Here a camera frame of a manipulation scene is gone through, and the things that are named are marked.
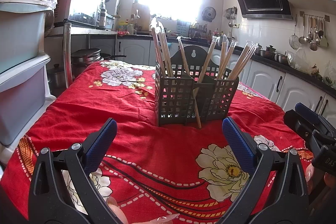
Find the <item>right hand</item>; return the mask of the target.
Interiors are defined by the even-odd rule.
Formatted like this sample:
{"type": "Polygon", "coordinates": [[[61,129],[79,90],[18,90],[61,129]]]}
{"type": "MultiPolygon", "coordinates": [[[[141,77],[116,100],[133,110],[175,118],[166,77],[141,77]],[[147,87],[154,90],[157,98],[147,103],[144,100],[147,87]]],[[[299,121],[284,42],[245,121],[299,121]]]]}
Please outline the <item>right hand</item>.
{"type": "Polygon", "coordinates": [[[310,163],[305,170],[305,179],[307,184],[307,191],[310,194],[314,187],[324,179],[324,183],[327,187],[333,189],[335,188],[335,176],[322,172],[321,170],[315,168],[312,163],[310,163]]]}

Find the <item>left hand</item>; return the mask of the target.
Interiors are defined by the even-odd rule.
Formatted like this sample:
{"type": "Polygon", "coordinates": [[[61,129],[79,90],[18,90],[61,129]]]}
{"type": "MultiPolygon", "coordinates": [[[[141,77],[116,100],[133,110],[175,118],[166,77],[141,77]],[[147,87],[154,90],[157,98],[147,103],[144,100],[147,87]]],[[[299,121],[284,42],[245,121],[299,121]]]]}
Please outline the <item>left hand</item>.
{"type": "MultiPolygon", "coordinates": [[[[109,206],[110,210],[118,217],[122,223],[129,224],[125,213],[118,207],[117,201],[112,197],[109,196],[106,200],[107,205],[109,206]]],[[[160,224],[160,223],[173,223],[173,220],[177,219],[179,214],[171,214],[166,216],[161,216],[150,221],[146,222],[136,222],[136,224],[160,224]]]]}

